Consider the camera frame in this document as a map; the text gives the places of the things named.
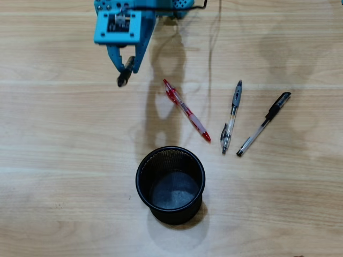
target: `cup rim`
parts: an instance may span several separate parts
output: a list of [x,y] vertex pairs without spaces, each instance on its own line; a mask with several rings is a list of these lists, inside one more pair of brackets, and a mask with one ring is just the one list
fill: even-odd
[[[142,192],[140,190],[140,186],[139,186],[140,174],[141,174],[141,171],[142,171],[145,163],[151,157],[153,157],[157,153],[159,153],[161,151],[164,151],[164,150],[179,150],[181,152],[184,152],[184,153],[190,155],[197,162],[198,166],[200,167],[201,173],[202,173],[202,184],[201,184],[201,187],[200,187],[197,195],[190,202],[188,202],[186,205],[178,207],[178,208],[175,208],[175,209],[164,209],[164,208],[160,208],[160,207],[157,207],[157,206],[151,204],[150,202],[148,202],[148,200],[145,199],[145,197],[143,196],[143,194],[142,194]],[[204,191],[204,188],[205,188],[205,180],[206,180],[206,177],[205,177],[204,167],[203,167],[201,161],[199,160],[199,158],[194,153],[192,153],[191,151],[189,151],[189,150],[187,150],[185,148],[179,147],[179,146],[163,146],[163,147],[160,147],[160,148],[155,149],[154,151],[150,152],[141,161],[141,163],[140,163],[140,165],[139,165],[139,167],[137,169],[137,173],[136,173],[136,189],[137,189],[138,195],[141,198],[141,200],[143,201],[143,203],[145,203],[145,205],[147,205],[150,209],[153,209],[153,210],[156,210],[156,211],[160,211],[160,212],[163,212],[163,213],[176,213],[176,212],[188,209],[190,206],[192,206],[203,195],[203,191]]]

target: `pen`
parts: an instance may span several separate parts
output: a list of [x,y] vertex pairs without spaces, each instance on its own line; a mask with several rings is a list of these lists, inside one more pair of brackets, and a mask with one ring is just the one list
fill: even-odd
[[231,107],[231,117],[229,122],[225,123],[223,132],[220,136],[220,144],[223,148],[223,154],[226,153],[227,148],[230,145],[232,130],[234,128],[235,118],[238,106],[240,105],[241,101],[241,94],[242,94],[242,81],[240,80],[236,86],[236,91],[234,97],[232,99],[232,107]]
[[123,87],[128,83],[129,78],[132,74],[134,64],[135,57],[130,56],[127,63],[125,64],[125,69],[120,73],[119,77],[117,78],[118,87]]
[[197,128],[197,130],[200,132],[203,138],[205,138],[208,142],[211,142],[211,138],[209,134],[206,132],[206,129],[201,124],[199,119],[193,114],[193,112],[191,112],[188,106],[182,101],[176,89],[172,87],[167,80],[163,79],[163,82],[166,85],[166,93],[168,97],[184,111],[184,113],[187,115],[187,117],[193,123],[193,125]]
[[267,126],[267,124],[275,117],[275,115],[280,111],[281,107],[284,106],[286,101],[290,98],[290,92],[284,92],[280,97],[276,100],[276,102],[271,106],[269,109],[268,114],[266,115],[266,120],[262,123],[262,125],[258,128],[254,135],[249,137],[246,142],[242,145],[241,149],[237,152],[237,155],[240,157],[244,154],[249,146],[254,142],[254,140],[260,135],[262,130]]

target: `clear pen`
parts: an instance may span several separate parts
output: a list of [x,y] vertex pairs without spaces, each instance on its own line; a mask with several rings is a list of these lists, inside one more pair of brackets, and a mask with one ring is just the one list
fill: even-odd
[[257,129],[257,131],[249,137],[246,142],[242,145],[241,149],[237,152],[237,155],[241,157],[251,146],[254,140],[260,135],[262,130],[268,125],[268,123],[278,114],[281,107],[284,106],[286,101],[290,98],[290,92],[284,92],[280,97],[276,100],[276,102],[271,106],[269,109],[268,114],[266,115],[266,120],[262,123],[262,125]]
[[235,124],[236,113],[237,113],[237,109],[241,101],[241,94],[242,94],[242,81],[240,80],[236,86],[236,91],[232,99],[230,120],[227,123],[225,123],[224,129],[221,132],[221,136],[220,136],[220,144],[222,146],[223,154],[226,153],[226,150],[228,149],[230,145],[232,130]]

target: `gray pen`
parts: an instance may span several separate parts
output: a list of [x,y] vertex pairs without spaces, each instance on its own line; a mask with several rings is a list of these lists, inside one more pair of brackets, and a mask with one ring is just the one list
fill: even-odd
[[220,136],[220,144],[223,148],[223,154],[226,153],[227,148],[229,147],[231,141],[232,130],[234,128],[235,118],[238,106],[240,105],[242,94],[242,81],[240,80],[236,86],[236,91],[234,97],[232,99],[232,107],[231,107],[231,117],[228,123],[225,123],[223,132]]

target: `black mesh pen holder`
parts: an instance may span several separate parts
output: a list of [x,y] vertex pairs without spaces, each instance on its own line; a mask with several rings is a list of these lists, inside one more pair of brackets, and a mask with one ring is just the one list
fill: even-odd
[[182,224],[202,205],[205,171],[190,151],[166,146],[149,153],[140,163],[136,188],[152,214],[167,224]]

